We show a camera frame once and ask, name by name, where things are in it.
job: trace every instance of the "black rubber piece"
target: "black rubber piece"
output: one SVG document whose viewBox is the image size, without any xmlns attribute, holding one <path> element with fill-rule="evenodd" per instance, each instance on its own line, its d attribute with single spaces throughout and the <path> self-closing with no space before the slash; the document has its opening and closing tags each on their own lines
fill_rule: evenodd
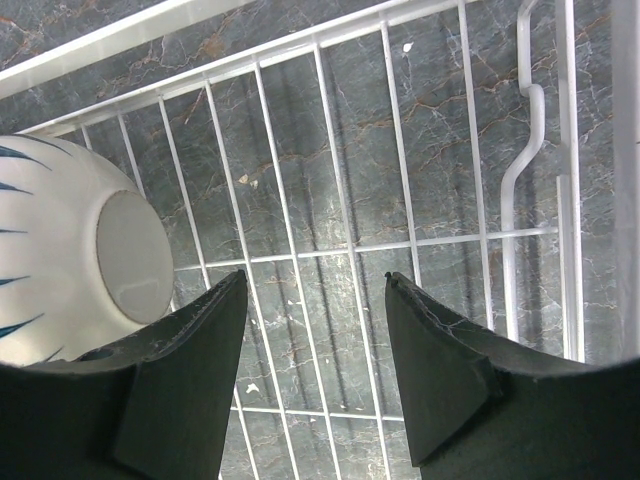
<svg viewBox="0 0 640 480">
<path fill-rule="evenodd" d="M 217 478 L 246 316 L 237 272 L 74 362 L 0 365 L 0 478 Z"/>
<path fill-rule="evenodd" d="M 387 322 L 422 478 L 640 478 L 640 361 L 596 368 L 476 325 L 401 274 Z"/>
</svg>

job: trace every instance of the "wire rack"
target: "wire rack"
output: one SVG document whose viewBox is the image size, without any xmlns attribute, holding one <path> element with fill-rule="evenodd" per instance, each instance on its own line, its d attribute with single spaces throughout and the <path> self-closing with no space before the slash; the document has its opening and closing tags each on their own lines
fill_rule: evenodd
<svg viewBox="0 0 640 480">
<path fill-rule="evenodd" d="M 545 111 L 544 111 L 544 91 L 531 79 L 531 47 L 529 22 L 530 15 L 537 0 L 524 0 L 518 13 L 517 20 L 517 45 L 518 45 L 518 81 L 520 92 L 527 97 L 530 102 L 531 133 L 530 139 L 525 149 L 514 159 L 508 168 L 501 185 L 501 231 L 488 232 L 487 221 L 485 219 L 485 202 L 483 192 L 481 152 L 478 141 L 478 126 L 476 116 L 476 105 L 474 97 L 474 80 L 471 69 L 471 53 L 469 47 L 469 34 L 467 28 L 466 5 L 471 3 L 464 0 L 391 0 L 386 3 L 329 21 L 327 23 L 308 28 L 306 30 L 293 33 L 286 37 L 268 42 L 244 52 L 234 54 L 213 63 L 204 65 L 187 71 L 185 73 L 167 78 L 153 85 L 140 88 L 133 92 L 121 95 L 111 100 L 99 103 L 88 108 L 70 113 L 60 118 L 53 119 L 46 123 L 34 126 L 23 133 L 45 134 L 51 136 L 61 136 L 72 132 L 80 131 L 86 146 L 91 149 L 92 141 L 88 127 L 110 119 L 117 119 L 122 139 L 126 146 L 129 161 L 138 188 L 143 193 L 143 184 L 140 169 L 132 148 L 132 142 L 125 122 L 125 116 L 145 107 L 156 106 L 161 114 L 164 133 L 169 143 L 171 158 L 175 167 L 182 200 L 188 223 L 191 229 L 193 242 L 197 252 L 198 264 L 185 269 L 199 270 L 206 288 L 210 288 L 210 278 L 208 269 L 223 267 L 242 267 L 246 270 L 250 285 L 250 290 L 255 306 L 255 313 L 258 326 L 262 335 L 262 340 L 266 348 L 267 363 L 271 377 L 273 379 L 277 408 L 244 407 L 241 397 L 236 388 L 234 391 L 235 405 L 232 410 L 237 411 L 242 433 L 244 436 L 247 454 L 251 464 L 251 470 L 255 478 L 260 478 L 260 468 L 255 459 L 253 445 L 247 427 L 246 413 L 269 413 L 279 415 L 284 428 L 287 451 L 290 458 L 291 469 L 296 479 L 300 478 L 296 461 L 296 445 L 292 441 L 287 415 L 291 416 L 311 416 L 322 419 L 326 424 L 326 430 L 331 451 L 331 460 L 335 468 L 335 476 L 342 478 L 340 462 L 338 458 L 336 442 L 332 431 L 332 419 L 353 418 L 367 419 L 376 423 L 380 449 L 382 452 L 382 463 L 384 474 L 387 479 L 391 478 L 389 465 L 389 455 L 385 442 L 385 429 L 390 422 L 402 422 L 403 419 L 397 416 L 383 415 L 380 405 L 379 384 L 376 379 L 375 369 L 372 360 L 371 338 L 365 318 L 364 302 L 361 296 L 361 277 L 358 271 L 357 254 L 365 252 L 381 252 L 386 250 L 406 250 L 410 254 L 413 276 L 418 285 L 422 284 L 419 248 L 433 245 L 449 245 L 465 242 L 479 242 L 483 295 L 485 299 L 485 315 L 489 328 L 494 328 L 493 299 L 491 293 L 490 258 L 488 244 L 492 240 L 499 240 L 503 247 L 503 276 L 505 291 L 505 306 L 507 318 L 507 334 L 512 340 L 519 341 L 518 318 L 517 318 L 517 298 L 516 298 L 516 267 L 515 267 L 515 240 L 528 236 L 558 235 L 560 240 L 561 258 L 561 285 L 562 285 L 562 312 L 563 312 L 563 341 L 564 356 L 566 358 L 584 361 L 585 360 L 585 334 L 583 318 L 582 299 L 582 254 L 580 238 L 580 185 L 579 185 L 579 165 L 578 165 L 578 130 L 577 130 L 577 96 L 576 96 L 576 62 L 574 45 L 574 19 L 573 2 L 571 0 L 558 0 L 556 2 L 556 29 L 557 29 L 557 49 L 558 49 L 558 72 L 559 72 L 559 98 L 561 116 L 561 142 L 562 152 L 566 168 L 564 173 L 558 176 L 558 226 L 529 228 L 523 230 L 515 229 L 514 222 L 514 190 L 518 176 L 524 168 L 534 158 L 541 148 L 544 138 Z M 414 222 L 414 202 L 410 188 L 410 179 L 405 156 L 405 146 L 403 139 L 403 129 L 401 125 L 401 114 L 396 92 L 396 79 L 394 78 L 394 67 L 391 55 L 389 40 L 389 28 L 401 25 L 412 20 L 434 15 L 446 10 L 457 10 L 460 24 L 460 41 L 462 48 L 462 60 L 464 67 L 464 83 L 466 87 L 466 104 L 469 118 L 471 152 L 473 161 L 473 175 L 475 185 L 475 196 L 477 201 L 477 218 L 479 230 L 474 234 L 447 236 L 440 238 L 417 239 L 416 226 Z M 139 17 L 140 24 L 153 24 L 154 15 Z M 349 203 L 345 193 L 345 180 L 343 168 L 339 161 L 338 146 L 335 139 L 335 125 L 330 108 L 330 91 L 327 87 L 327 78 L 324 69 L 323 51 L 331 46 L 335 46 L 365 35 L 380 35 L 383 49 L 384 62 L 387 75 L 388 95 L 391 102 L 393 127 L 395 133 L 397 156 L 399 159 L 400 176 L 402 180 L 402 191 L 404 205 L 406 208 L 406 221 L 408 225 L 408 241 L 388 242 L 374 245 L 358 245 L 354 241 L 352 232 L 352 218 L 349 213 Z M 75 48 L 62 52 L 62 57 L 71 56 L 74 51 L 81 48 L 88 48 L 105 42 L 105 38 L 84 38 L 76 42 Z M 286 195 L 286 183 L 283 178 L 280 158 L 276 144 L 276 138 L 272 127 L 272 119 L 269 111 L 269 102 L 262 77 L 262 71 L 266 67 L 292 60 L 304 55 L 311 55 L 315 64 L 319 94 L 324 112 L 324 122 L 326 126 L 329 149 L 332 159 L 333 176 L 337 187 L 340 203 L 341 219 L 344 232 L 346 234 L 346 246 L 344 248 L 299 251 L 294 239 L 293 227 L 291 224 L 291 214 Z M 3 73 L 0 81 L 7 79 L 20 79 L 20 75 L 25 75 L 29 71 L 29 62 L 25 62 L 21 71 L 8 70 Z M 250 252 L 249 244 L 245 235 L 246 226 L 243 219 L 234 187 L 230 160 L 225 150 L 225 141 L 222 127 L 218 118 L 216 102 L 212 92 L 212 86 L 235 77 L 253 75 L 257 83 L 261 113 L 266 127 L 268 145 L 276 176 L 278 195 L 284 217 L 286 238 L 289 252 L 278 255 L 254 256 Z M 206 97 L 206 103 L 211 120 L 213 122 L 217 146 L 220 152 L 222 168 L 228 187 L 228 194 L 232 206 L 235 227 L 239 237 L 242 257 L 231 260 L 221 260 L 207 262 L 203 253 L 201 237 L 198 233 L 198 225 L 192 210 L 192 202 L 187 184 L 183 174 L 183 165 L 180 160 L 176 142 L 173 136 L 169 116 L 167 114 L 166 102 L 170 99 L 188 94 L 190 92 L 202 91 Z M 322 379 L 320 360 L 316 351 L 313 329 L 310 317 L 313 315 L 309 310 L 305 297 L 304 281 L 300 272 L 300 260 L 319 257 L 341 257 L 348 259 L 349 270 L 354 285 L 355 304 L 358 320 L 361 329 L 362 341 L 365 350 L 366 367 L 368 372 L 369 386 L 373 395 L 374 414 L 365 415 L 357 413 L 332 412 L 330 411 L 325 395 L 325 384 Z M 268 329 L 265 322 L 265 315 L 258 297 L 257 282 L 254 268 L 257 264 L 268 262 L 291 262 L 296 280 L 296 286 L 300 299 L 302 317 L 306 334 L 308 335 L 313 369 L 316 376 L 322 409 L 319 411 L 302 411 L 286 409 L 281 396 L 281 389 L 278 383 L 276 365 L 274 363 L 274 351 L 269 344 Z"/>
</svg>

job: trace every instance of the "gray marble surface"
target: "gray marble surface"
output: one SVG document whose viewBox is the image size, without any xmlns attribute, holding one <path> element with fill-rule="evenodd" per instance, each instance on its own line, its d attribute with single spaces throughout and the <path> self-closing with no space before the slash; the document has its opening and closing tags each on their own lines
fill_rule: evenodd
<svg viewBox="0 0 640 480">
<path fill-rule="evenodd" d="M 113 22 L 157 0 L 69 0 L 28 4 L 0 0 L 0 68 L 15 65 Z M 143 85 L 377 3 L 375 0 L 257 2 L 98 62 L 57 81 L 0 101 L 0 127 L 12 132 Z M 554 7 L 543 0 L 532 16 L 533 80 L 546 94 L 542 151 L 516 185 L 517 227 L 557 225 L 559 118 Z M 613 158 L 610 14 L 606 0 L 576 0 L 579 129 L 587 359 L 605 364 L 620 354 L 613 258 Z M 483 196 L 489 231 L 499 230 L 500 181 L 527 142 L 528 101 L 517 87 L 517 0 L 467 7 Z M 464 72 L 457 12 L 450 10 L 389 30 L 406 158 L 419 239 L 478 232 Z M 406 209 L 379 34 L 327 48 L 323 65 L 345 179 L 351 231 L 342 223 L 327 129 L 312 56 L 263 70 L 277 153 L 299 252 L 408 240 Z M 289 253 L 256 80 L 245 75 L 213 87 L 234 188 L 252 256 Z M 196 91 L 166 102 L 203 254 L 207 262 L 242 258 L 206 97 Z M 170 237 L 175 300 L 205 289 L 187 211 L 157 106 L 126 115 L 145 193 Z M 116 121 L 88 129 L 96 151 L 132 176 Z M 77 133 L 67 136 L 82 143 Z M 522 341 L 562 353 L 557 235 L 516 242 Z M 486 324 L 478 242 L 420 247 L 424 288 L 448 306 Z M 501 242 L 489 242 L 497 331 L 505 334 Z M 401 416 L 384 315 L 384 273 L 411 275 L 408 249 L 357 255 L 357 285 L 348 257 L 300 260 L 301 283 L 331 412 L 375 415 L 354 289 L 359 288 L 383 415 Z M 210 268 L 211 283 L 233 267 Z M 291 261 L 253 265 L 252 298 L 238 371 L 244 407 L 278 408 L 259 302 L 284 407 L 322 408 L 309 338 Z M 245 412 L 261 478 L 293 478 L 278 414 Z M 373 419 L 332 418 L 343 478 L 384 478 Z M 287 415 L 301 478 L 334 478 L 323 417 Z M 418 478 L 410 466 L 402 422 L 384 421 L 391 477 Z M 229 421 L 222 474 L 252 478 L 238 412 Z"/>
</svg>

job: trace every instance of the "white bowl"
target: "white bowl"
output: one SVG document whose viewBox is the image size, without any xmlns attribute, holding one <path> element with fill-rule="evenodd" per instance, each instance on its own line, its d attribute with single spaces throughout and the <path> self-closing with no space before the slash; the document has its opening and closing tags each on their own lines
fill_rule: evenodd
<svg viewBox="0 0 640 480">
<path fill-rule="evenodd" d="M 75 359 L 172 292 L 164 228 L 126 175 L 64 140 L 0 137 L 0 362 Z"/>
</svg>

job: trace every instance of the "white speck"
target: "white speck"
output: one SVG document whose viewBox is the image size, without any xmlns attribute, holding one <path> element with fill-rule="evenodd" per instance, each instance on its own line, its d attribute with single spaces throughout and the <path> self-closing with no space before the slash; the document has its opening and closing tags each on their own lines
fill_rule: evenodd
<svg viewBox="0 0 640 480">
<path fill-rule="evenodd" d="M 255 383 L 250 383 L 249 386 L 247 387 L 247 393 L 251 393 L 251 392 L 259 392 L 260 389 L 258 388 L 258 386 Z"/>
</svg>

